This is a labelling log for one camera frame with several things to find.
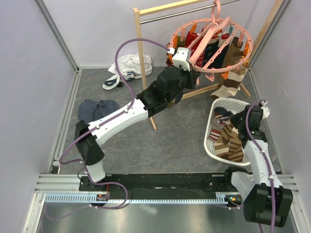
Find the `pink round clip hanger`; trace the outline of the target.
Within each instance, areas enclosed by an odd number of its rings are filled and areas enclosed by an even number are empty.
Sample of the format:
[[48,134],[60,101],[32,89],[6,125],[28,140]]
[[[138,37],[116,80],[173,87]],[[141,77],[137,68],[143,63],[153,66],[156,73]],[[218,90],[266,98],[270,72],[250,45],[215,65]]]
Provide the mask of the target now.
[[[189,31],[199,34],[192,44],[187,47],[191,49],[201,37],[203,38],[196,51],[190,56],[190,68],[205,73],[210,81],[213,81],[218,73],[221,73],[222,77],[227,79],[229,71],[237,71],[241,65],[249,62],[249,57],[253,50],[253,40],[249,32],[241,25],[233,22],[231,17],[219,17],[222,6],[219,0],[215,0],[213,4],[209,18],[193,20],[180,26],[173,33],[168,44],[168,47],[175,49],[185,47],[186,36]],[[235,36],[239,38],[238,45],[243,42],[241,47],[243,58],[233,66],[221,68],[229,45]],[[203,65],[198,67],[195,64],[203,50],[205,50]]]

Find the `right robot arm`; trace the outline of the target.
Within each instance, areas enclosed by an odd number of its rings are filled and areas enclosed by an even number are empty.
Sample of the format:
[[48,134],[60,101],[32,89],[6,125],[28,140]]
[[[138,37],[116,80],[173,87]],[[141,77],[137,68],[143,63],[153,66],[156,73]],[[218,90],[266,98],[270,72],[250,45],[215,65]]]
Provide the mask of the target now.
[[249,158],[253,176],[245,171],[232,171],[223,178],[223,187],[228,191],[237,189],[243,200],[243,216],[246,221],[259,226],[268,225],[270,232],[284,227],[293,193],[284,187],[277,177],[269,157],[266,135],[260,130],[260,122],[270,110],[265,101],[245,106],[245,109],[230,118],[238,130],[238,138]]

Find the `dark navy sock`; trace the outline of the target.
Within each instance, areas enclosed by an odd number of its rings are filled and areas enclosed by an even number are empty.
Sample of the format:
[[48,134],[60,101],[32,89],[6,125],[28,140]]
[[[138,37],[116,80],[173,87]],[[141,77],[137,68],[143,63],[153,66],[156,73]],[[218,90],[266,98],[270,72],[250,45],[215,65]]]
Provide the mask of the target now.
[[215,107],[213,111],[215,115],[222,115],[225,117],[231,117],[233,115],[231,111],[226,110],[224,107]]

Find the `navy christmas sock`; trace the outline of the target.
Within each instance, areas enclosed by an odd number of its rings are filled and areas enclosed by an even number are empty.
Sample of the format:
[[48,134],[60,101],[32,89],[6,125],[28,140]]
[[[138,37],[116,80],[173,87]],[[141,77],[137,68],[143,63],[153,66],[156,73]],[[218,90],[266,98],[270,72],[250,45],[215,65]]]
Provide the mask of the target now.
[[183,90],[179,91],[176,94],[174,104],[178,104],[181,101],[182,97],[183,97]]

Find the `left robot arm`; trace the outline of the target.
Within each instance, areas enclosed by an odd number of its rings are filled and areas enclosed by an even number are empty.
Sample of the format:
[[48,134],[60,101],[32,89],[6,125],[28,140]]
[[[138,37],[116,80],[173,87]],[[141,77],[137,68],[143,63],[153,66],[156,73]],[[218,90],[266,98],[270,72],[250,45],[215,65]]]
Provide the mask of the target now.
[[184,89],[194,89],[199,76],[200,72],[193,69],[166,67],[126,106],[96,121],[85,123],[81,120],[76,124],[75,145],[89,173],[92,188],[101,191],[107,184],[101,146],[127,127],[165,110],[173,100],[180,101]]

